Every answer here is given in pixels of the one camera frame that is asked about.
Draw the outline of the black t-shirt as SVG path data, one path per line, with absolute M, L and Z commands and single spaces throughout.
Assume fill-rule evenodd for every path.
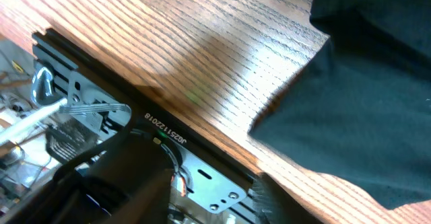
M 328 36 L 250 136 L 386 209 L 430 199 L 430 0 L 312 0 Z

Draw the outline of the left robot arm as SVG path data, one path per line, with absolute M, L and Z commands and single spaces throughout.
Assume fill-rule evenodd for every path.
M 62 165 L 2 223 L 167 223 L 178 147 L 144 119 Z

